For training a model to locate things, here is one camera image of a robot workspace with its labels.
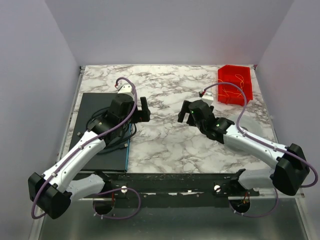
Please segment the white cable spool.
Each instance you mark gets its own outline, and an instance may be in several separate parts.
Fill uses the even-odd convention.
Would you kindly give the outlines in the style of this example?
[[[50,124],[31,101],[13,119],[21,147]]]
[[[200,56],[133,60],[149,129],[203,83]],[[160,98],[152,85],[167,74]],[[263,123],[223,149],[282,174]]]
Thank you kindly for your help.
[[[263,128],[256,120],[254,120],[250,116],[243,115],[239,120],[239,125],[241,128],[245,129],[246,131],[249,131],[252,134],[255,134],[259,137],[264,137]],[[234,154],[239,154],[239,155],[246,154],[243,150],[232,146],[230,143],[224,144],[224,146]]]

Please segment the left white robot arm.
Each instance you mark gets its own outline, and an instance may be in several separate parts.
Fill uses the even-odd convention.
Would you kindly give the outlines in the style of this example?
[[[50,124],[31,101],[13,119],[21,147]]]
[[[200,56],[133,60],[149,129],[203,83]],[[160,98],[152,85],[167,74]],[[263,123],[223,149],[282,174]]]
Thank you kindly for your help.
[[[118,93],[106,112],[98,117],[84,132],[78,143],[57,163],[42,174],[34,172],[28,178],[28,193],[32,201],[31,217],[39,207],[51,219],[62,216],[71,203],[90,195],[126,194],[132,191],[127,186],[114,188],[107,175],[94,172],[76,180],[83,167],[107,147],[129,124],[149,122],[151,112],[145,97],[140,98],[141,109],[137,108],[137,96],[133,93]]]

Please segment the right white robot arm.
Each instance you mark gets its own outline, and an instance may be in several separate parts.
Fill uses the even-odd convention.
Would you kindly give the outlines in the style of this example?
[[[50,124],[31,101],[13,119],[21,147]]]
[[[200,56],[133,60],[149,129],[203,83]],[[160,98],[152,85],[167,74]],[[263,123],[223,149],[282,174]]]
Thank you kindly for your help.
[[[243,189],[275,188],[285,195],[294,196],[310,173],[302,148],[294,143],[286,146],[259,137],[237,127],[227,118],[216,117],[213,109],[203,100],[185,100],[177,121],[183,122],[188,114],[186,123],[197,127],[208,139],[244,151],[269,166],[266,169],[239,170],[236,180]]]

